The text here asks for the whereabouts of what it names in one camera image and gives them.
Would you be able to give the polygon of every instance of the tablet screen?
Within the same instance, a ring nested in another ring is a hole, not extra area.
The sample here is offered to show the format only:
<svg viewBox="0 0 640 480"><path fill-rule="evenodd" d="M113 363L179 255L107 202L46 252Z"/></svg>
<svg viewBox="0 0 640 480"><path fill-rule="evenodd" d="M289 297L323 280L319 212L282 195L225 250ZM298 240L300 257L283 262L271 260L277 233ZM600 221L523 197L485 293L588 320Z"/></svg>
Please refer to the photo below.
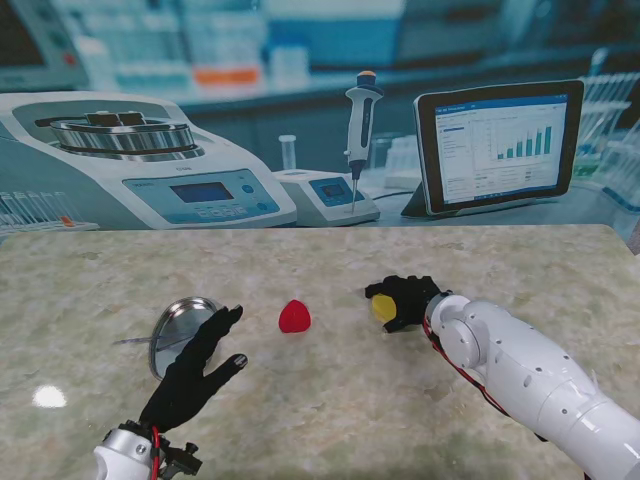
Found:
<svg viewBox="0 0 640 480"><path fill-rule="evenodd" d="M445 204L557 187L567 94L435 107Z"/></svg>

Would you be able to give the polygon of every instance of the balance display screen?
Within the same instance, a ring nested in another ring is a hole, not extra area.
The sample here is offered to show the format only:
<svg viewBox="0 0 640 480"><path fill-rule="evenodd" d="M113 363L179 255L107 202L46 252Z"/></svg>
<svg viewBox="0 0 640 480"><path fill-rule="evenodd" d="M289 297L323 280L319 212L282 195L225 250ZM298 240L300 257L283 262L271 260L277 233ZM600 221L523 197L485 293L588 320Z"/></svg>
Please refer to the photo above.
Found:
<svg viewBox="0 0 640 480"><path fill-rule="evenodd" d="M325 185L324 187L321 187L321 188L322 188L322 191L324 192L324 194L327 197L335 197L337 195L344 195L344 190L337 183L333 184L333 185Z"/></svg>
<svg viewBox="0 0 640 480"><path fill-rule="evenodd" d="M233 195L221 182L199 183L195 185L171 185L171 190L185 203L231 200Z"/></svg>

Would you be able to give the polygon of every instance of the white machine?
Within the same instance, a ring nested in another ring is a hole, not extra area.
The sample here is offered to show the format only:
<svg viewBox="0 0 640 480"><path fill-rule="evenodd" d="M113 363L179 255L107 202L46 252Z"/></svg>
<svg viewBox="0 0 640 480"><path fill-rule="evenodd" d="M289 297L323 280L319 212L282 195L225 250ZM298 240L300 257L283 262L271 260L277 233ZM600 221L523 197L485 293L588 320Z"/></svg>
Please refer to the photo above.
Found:
<svg viewBox="0 0 640 480"><path fill-rule="evenodd" d="M274 175L296 204L299 226L339 227L380 218L376 204L359 190L352 213L349 175L313 170L283 170Z"/></svg>
<svg viewBox="0 0 640 480"><path fill-rule="evenodd" d="M640 421L558 345L505 309L448 293L429 302L434 348L505 415L553 442L592 480L640 479Z"/></svg>
<svg viewBox="0 0 640 480"><path fill-rule="evenodd" d="M103 229L293 225L296 207L247 150L164 100L0 95L0 191L65 192Z"/></svg>

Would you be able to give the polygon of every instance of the red cable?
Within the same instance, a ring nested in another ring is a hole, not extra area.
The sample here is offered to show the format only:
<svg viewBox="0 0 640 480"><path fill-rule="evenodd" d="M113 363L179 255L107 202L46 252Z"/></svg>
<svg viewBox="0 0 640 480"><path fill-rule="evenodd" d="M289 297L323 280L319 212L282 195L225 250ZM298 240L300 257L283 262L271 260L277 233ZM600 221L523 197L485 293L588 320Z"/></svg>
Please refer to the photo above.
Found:
<svg viewBox="0 0 640 480"><path fill-rule="evenodd" d="M151 430L153 431L153 446L155 447L151 480L158 480L158 471L160 470L160 433L158 432L157 427L151 427Z"/></svg>
<svg viewBox="0 0 640 480"><path fill-rule="evenodd" d="M481 385L480 383L478 383L471 375L469 375L467 372L465 372L464 370L462 370L461 368L458 368L447 356L447 354L444 352L444 350L442 350L440 347L438 347L438 345L431 339L431 329L429 327L429 324L427 322L427 316L425 315L424 319L422 320L422 328L424 330L424 333L427 335L427 338L429 339L429 341L431 342L431 345L433 346L434 350L436 352L438 352L442 358L444 358L447 363L449 365L451 365L453 368L456 369L456 371L462 375L464 377L465 380L467 380L469 383L471 383L474 387L476 387L478 390L480 390L480 392L482 393L482 396L485 398L485 400L487 400L487 402L489 402L494 408L496 408L500 413L502 413L505 416L509 416L509 414L506 412L506 410L504 408L502 408L500 406L500 404L491 396L489 395L489 393L487 392L487 389L485 388L484 385Z"/></svg>

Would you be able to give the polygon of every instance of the tablet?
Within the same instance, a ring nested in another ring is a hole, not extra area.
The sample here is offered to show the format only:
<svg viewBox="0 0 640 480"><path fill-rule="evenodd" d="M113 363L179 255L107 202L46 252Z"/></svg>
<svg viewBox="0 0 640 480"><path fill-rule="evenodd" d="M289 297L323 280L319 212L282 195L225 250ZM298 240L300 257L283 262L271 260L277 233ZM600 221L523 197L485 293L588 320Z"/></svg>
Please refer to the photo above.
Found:
<svg viewBox="0 0 640 480"><path fill-rule="evenodd" d="M472 213L566 193L583 90L569 80L418 97L427 213Z"/></svg>

